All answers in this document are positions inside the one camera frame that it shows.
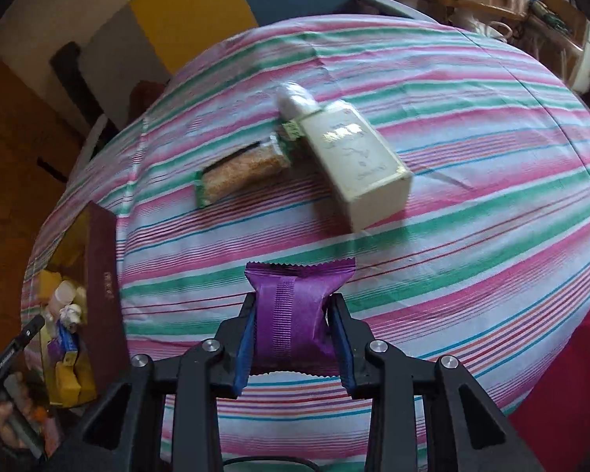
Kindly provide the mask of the person left hand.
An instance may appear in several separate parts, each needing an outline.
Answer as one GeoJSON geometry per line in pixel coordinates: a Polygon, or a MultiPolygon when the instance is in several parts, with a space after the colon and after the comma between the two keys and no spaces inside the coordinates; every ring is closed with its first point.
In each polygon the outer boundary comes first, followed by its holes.
{"type": "Polygon", "coordinates": [[[39,457],[44,439],[34,411],[23,374],[11,373],[0,391],[0,438],[9,448],[28,450],[39,457]]]}

